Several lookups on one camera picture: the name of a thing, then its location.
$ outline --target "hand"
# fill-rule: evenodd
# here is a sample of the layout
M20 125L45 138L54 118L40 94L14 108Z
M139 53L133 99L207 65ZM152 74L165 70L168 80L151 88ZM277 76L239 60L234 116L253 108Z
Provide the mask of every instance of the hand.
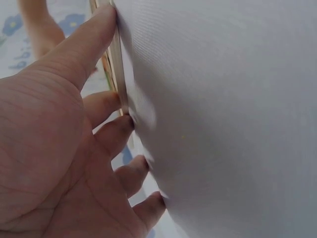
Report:
M27 24L27 31L36 59L40 59L65 39L63 30L48 13L38 21Z
M129 205L148 172L144 157L111 168L131 118L92 133L119 109L118 96L80 96L114 29L115 11L103 7L41 60L0 81L1 238L145 238L163 214L158 192Z

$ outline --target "fingernail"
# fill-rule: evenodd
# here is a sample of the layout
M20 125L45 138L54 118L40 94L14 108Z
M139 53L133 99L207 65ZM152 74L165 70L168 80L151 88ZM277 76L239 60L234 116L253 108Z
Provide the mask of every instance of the fingernail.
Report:
M109 7L112 7L110 4L103 4L101 6L99 6L93 13L92 16L96 16L97 14L99 13L102 13L102 12L105 12L105 11L108 11L108 8Z

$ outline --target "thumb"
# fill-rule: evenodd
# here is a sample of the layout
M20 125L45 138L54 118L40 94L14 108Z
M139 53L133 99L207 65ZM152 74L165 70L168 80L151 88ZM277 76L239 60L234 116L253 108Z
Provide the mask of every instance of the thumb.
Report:
M115 17L116 12L112 6L101 6L70 37L23 71L51 73L59 77L59 80L62 78L69 81L80 91L112 41Z

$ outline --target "blue floral pattern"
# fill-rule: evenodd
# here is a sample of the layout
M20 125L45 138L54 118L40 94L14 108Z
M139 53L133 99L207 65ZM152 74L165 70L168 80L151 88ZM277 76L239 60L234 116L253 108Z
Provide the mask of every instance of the blue floral pattern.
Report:
M83 24L85 21L85 15L84 14L70 14L65 17L64 20L60 21L58 25L63 30L64 34L66 36L71 35L75 29Z
M122 153L123 153L123 157L122 157L123 164L125 164L125 165L129 164L130 161L132 160L132 155L131 155L129 148L126 146L122 150Z
M22 17L20 14L16 16L9 16L5 22L2 29L2 33L6 36L12 36L18 29L20 29L23 25Z

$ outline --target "white surface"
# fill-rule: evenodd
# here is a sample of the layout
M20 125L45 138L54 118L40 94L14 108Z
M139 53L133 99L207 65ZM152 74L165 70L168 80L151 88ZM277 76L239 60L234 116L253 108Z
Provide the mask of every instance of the white surface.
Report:
M317 2L114 2L174 221L191 238L315 237Z

